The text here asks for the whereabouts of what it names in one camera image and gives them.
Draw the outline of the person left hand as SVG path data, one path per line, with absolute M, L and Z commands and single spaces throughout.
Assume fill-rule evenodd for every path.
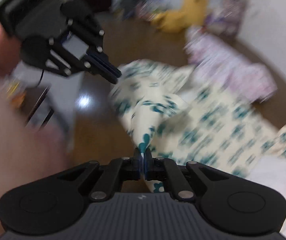
M 0 79 L 18 65 L 20 47 L 20 41 L 9 37 L 0 24 Z M 0 198 L 10 189 L 66 168 L 68 156 L 59 131 L 50 125 L 39 130 L 27 128 L 0 91 Z

